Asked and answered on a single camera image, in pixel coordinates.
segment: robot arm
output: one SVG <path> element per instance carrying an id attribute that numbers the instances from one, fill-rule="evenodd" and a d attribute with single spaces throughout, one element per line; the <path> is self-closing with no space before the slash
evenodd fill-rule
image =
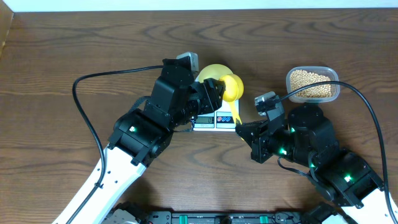
<path id="1" fill-rule="evenodd" d="M 255 98 L 258 113 L 267 119 L 236 127 L 236 133 L 252 149 L 251 159 L 263 163 L 276 155 L 308 167 L 307 174 L 294 172 L 305 176 L 325 199 L 342 207 L 358 223 L 392 223 L 383 181 L 364 159 L 340 148 L 323 111 L 316 104 L 305 103 L 285 119 L 282 103 L 273 103 L 278 99 L 274 92 Z"/>
<path id="2" fill-rule="evenodd" d="M 106 174 L 101 186 L 88 199 L 72 223 L 100 223 L 122 193 L 140 177 L 151 162 L 169 146 L 174 128 L 187 124 L 192 117 L 212 113 L 221 107 L 224 82 L 212 78 L 194 82 L 197 55 L 183 54 L 178 59 L 164 59 L 144 110 L 138 108 L 120 117 L 105 147 Z M 53 222 L 70 219 L 101 173 L 101 160 L 65 210 Z"/>

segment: thin black wire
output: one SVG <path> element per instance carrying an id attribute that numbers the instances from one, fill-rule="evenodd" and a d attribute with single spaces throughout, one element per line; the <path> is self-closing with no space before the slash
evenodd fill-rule
<path id="1" fill-rule="evenodd" d="M 384 141 L 383 141 L 383 136 L 381 133 L 381 128 L 380 128 L 380 124 L 379 121 L 376 118 L 376 114 L 374 113 L 372 106 L 370 105 L 369 101 L 365 98 L 364 95 L 362 95 L 362 93 L 357 90 L 355 87 L 353 87 L 350 84 L 347 84 L 345 82 L 339 82 L 339 81 L 327 81 L 327 82 L 318 82 L 318 83 L 312 83 L 306 86 L 303 86 L 301 88 L 298 88 L 290 93 L 288 93 L 287 95 L 283 96 L 282 98 L 280 98 L 279 100 L 275 100 L 275 102 L 273 102 L 274 104 L 277 104 L 283 100 L 286 100 L 287 98 L 289 98 L 290 96 L 303 91 L 307 88 L 311 88 L 314 86 L 318 86 L 318 85 L 326 85 L 326 84 L 332 84 L 332 85 L 341 85 L 344 87 L 349 88 L 350 90 L 353 90 L 365 103 L 365 105 L 368 107 L 368 110 L 372 116 L 372 119 L 374 121 L 374 125 L 376 127 L 376 131 L 377 131 L 377 135 L 379 137 L 379 144 L 380 144 L 380 153 L 381 153 L 381 164 L 382 164 L 382 170 L 383 170 L 383 179 L 384 179 L 384 196 L 386 198 L 386 203 L 387 203 L 387 209 L 388 212 L 390 213 L 392 222 L 394 222 L 394 224 L 398 224 L 396 217 L 394 215 L 394 211 L 392 210 L 391 207 L 391 202 L 390 202 L 390 195 L 389 195 L 389 188 L 388 188 L 388 174 L 387 174 L 387 159 L 386 159 L 386 150 L 384 149 Z"/>
<path id="2" fill-rule="evenodd" d="M 295 172 L 296 174 L 302 175 L 303 177 L 308 177 L 308 175 L 307 175 L 306 173 L 304 173 L 303 171 L 301 171 L 301 170 L 283 166 L 282 163 L 280 163 L 280 159 L 281 159 L 281 157 L 278 158 L 278 165 L 279 165 L 282 169 L 289 170 L 289 171 L 291 171 L 291 172 Z"/>
<path id="3" fill-rule="evenodd" d="M 93 190 L 91 190 L 91 192 L 87 195 L 87 197 L 84 199 L 84 201 L 80 204 L 80 206 L 76 209 L 76 211 L 73 213 L 73 215 L 69 218 L 69 220 L 67 221 L 67 224 L 71 223 L 73 221 L 73 219 L 79 214 L 80 210 L 86 205 L 86 203 L 89 201 L 89 199 L 91 198 L 91 196 L 93 196 L 93 194 L 95 193 L 95 191 L 97 190 L 98 187 L 101 187 L 101 182 L 104 179 L 105 176 L 105 171 L 106 171 L 106 159 L 105 159 L 105 154 L 101 145 L 101 141 L 93 127 L 93 125 L 91 124 L 90 120 L 88 119 L 86 113 L 84 112 L 83 108 L 81 107 L 81 104 L 79 102 L 79 99 L 77 98 L 77 94 L 76 94 L 76 88 L 77 88 L 77 84 L 82 81 L 85 80 L 86 78 L 92 78 L 92 77 L 98 77 L 98 76 L 103 76 L 103 75 L 115 75 L 115 74 L 123 74 L 123 73 L 132 73 L 132 72 L 140 72 L 140 71 L 145 71 L 145 70 L 150 70 L 150 69 L 155 69 L 155 68 L 163 68 L 163 65 L 156 65 L 156 66 L 150 66 L 150 67 L 144 67 L 144 68 L 136 68 L 136 69 L 130 69 L 130 70 L 120 70 L 120 71 L 113 71 L 113 72 L 101 72 L 101 73 L 95 73 L 95 74 L 91 74 L 91 75 L 85 75 L 82 77 L 79 77 L 75 80 L 75 82 L 73 83 L 73 87 L 72 87 L 72 95 L 73 95 L 73 99 L 75 100 L 75 104 L 77 106 L 77 109 L 79 110 L 81 116 L 83 117 L 83 119 L 85 120 L 85 123 L 88 126 L 88 129 L 91 131 L 95 143 L 97 144 L 98 150 L 99 150 L 99 154 L 101 156 L 101 175 L 99 176 L 99 179 L 97 181 L 97 183 L 95 183 Z"/>

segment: green component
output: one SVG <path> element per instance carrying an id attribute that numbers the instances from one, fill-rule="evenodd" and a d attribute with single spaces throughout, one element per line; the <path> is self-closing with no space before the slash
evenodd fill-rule
<path id="1" fill-rule="evenodd" d="M 180 215 L 180 224 L 188 224 L 188 216 Z"/>
<path id="2" fill-rule="evenodd" d="M 261 216 L 260 217 L 260 224 L 265 224 L 268 223 L 268 217 L 267 216 Z"/>

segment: container of beans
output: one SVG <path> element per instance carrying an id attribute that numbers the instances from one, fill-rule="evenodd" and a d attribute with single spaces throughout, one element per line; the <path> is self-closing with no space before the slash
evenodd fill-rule
<path id="1" fill-rule="evenodd" d="M 338 81 L 337 73 L 328 67 L 303 66 L 291 69 L 286 76 L 287 92 L 300 87 L 325 81 Z M 331 102 L 340 94 L 339 85 L 320 85 L 303 90 L 289 97 L 295 103 Z"/>

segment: yellow handle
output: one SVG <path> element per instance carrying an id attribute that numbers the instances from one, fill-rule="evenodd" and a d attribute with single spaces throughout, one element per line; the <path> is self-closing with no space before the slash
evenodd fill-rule
<path id="1" fill-rule="evenodd" d="M 238 120 L 240 124 L 242 124 L 241 117 L 239 117 L 238 110 L 235 107 L 235 101 L 233 102 L 228 102 L 229 107 L 231 108 L 232 112 L 232 119 L 234 119 L 234 123 L 236 124 L 236 121 Z"/>

